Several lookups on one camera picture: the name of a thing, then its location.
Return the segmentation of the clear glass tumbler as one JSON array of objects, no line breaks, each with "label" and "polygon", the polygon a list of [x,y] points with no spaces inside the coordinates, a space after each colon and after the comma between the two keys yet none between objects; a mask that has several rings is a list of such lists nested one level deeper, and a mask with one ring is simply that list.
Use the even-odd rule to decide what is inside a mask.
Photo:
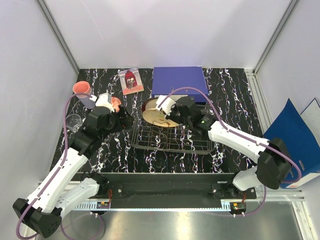
[{"label": "clear glass tumbler", "polygon": [[79,128],[83,124],[83,120],[80,115],[78,114],[70,114],[65,119],[66,127],[72,132],[76,133]]}]

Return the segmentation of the lavender plastic cup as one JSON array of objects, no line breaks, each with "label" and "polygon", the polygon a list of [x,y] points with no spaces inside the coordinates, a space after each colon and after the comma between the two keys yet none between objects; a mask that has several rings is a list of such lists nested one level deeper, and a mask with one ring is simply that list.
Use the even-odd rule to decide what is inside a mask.
[{"label": "lavender plastic cup", "polygon": [[80,95],[78,99],[87,109],[93,109],[96,106],[97,97],[95,95]]}]

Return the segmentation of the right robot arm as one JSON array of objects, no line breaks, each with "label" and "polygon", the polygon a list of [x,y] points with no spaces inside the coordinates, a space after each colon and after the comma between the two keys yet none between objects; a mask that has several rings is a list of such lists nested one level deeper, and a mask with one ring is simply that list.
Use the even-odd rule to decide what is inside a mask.
[{"label": "right robot arm", "polygon": [[292,169],[290,154],[282,139],[253,136],[209,113],[203,114],[189,96],[176,101],[167,98],[157,104],[157,108],[166,119],[185,126],[200,138],[223,144],[255,162],[254,167],[236,173],[227,185],[228,195],[232,198],[239,198],[249,188],[260,185],[277,190]]}]

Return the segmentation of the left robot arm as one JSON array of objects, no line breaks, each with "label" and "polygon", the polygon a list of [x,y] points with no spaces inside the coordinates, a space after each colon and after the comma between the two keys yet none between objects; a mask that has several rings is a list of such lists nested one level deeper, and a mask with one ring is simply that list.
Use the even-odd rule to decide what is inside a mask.
[{"label": "left robot arm", "polygon": [[13,203],[18,223],[48,238],[62,219],[84,200],[108,194],[108,179],[97,172],[89,173],[69,192],[63,190],[108,135],[130,129],[133,122],[134,118],[123,106],[118,111],[112,107],[94,107],[79,130],[67,140],[66,150],[44,181],[26,199],[18,198]]}]

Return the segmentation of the blue white patterned bowl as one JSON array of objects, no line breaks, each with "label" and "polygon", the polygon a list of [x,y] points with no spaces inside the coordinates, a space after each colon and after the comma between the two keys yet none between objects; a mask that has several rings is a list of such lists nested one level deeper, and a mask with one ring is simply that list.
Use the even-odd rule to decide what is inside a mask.
[{"label": "blue white patterned bowl", "polygon": [[122,105],[122,102],[119,98],[112,96],[111,97],[111,105],[113,107],[113,109],[115,110],[115,112],[119,112],[120,111],[120,106]]}]

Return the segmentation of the cream floral plate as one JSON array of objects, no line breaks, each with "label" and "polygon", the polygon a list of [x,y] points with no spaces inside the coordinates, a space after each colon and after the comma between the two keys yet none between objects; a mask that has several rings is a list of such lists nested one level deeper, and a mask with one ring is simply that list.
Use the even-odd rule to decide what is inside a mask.
[{"label": "cream floral plate", "polygon": [[166,119],[166,116],[156,108],[150,108],[143,111],[142,117],[146,122],[158,127],[173,128],[179,125],[179,123]]}]

